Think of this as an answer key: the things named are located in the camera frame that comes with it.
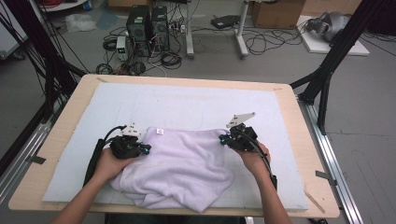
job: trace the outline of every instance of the hand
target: hand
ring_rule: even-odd
[[[102,151],[92,178],[98,178],[106,183],[109,179],[119,174],[125,166],[133,161],[136,161],[137,159],[138,158],[131,158],[127,160],[117,159],[109,147],[105,148]]]
[[[270,151],[268,150],[268,148],[262,143],[260,142],[258,143],[262,151],[267,154],[267,160],[271,162]],[[241,151],[241,150],[236,150],[235,152],[241,156],[245,166],[253,175],[256,175],[257,173],[260,172],[268,173],[267,167],[265,166],[265,163],[258,152]]]

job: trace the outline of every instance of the person's left hand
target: person's left hand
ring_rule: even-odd
[[[137,159],[138,157],[127,160],[117,159],[113,155],[109,147],[105,148],[103,149],[99,162],[96,165],[93,177],[99,178],[102,181],[107,182],[109,179],[119,174],[125,166],[133,161],[136,161]]]

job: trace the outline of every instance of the person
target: person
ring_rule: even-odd
[[[259,143],[268,161],[271,156],[268,148]],[[236,150],[247,169],[253,174],[262,197],[262,210],[266,224],[288,224],[291,220],[280,201],[276,189],[271,182],[268,170],[259,153]],[[88,213],[97,193],[115,177],[125,166],[136,161],[137,158],[119,160],[113,156],[110,148],[103,150],[91,180],[81,189],[75,198],[59,213],[50,224],[82,223]]]

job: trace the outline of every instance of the towel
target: towel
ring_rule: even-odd
[[[202,213],[233,182],[219,143],[225,133],[150,127],[144,139],[150,153],[125,167],[110,184],[139,207],[188,207]]]

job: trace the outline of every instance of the towel label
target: towel label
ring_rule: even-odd
[[[157,129],[157,134],[163,134],[163,129]]]

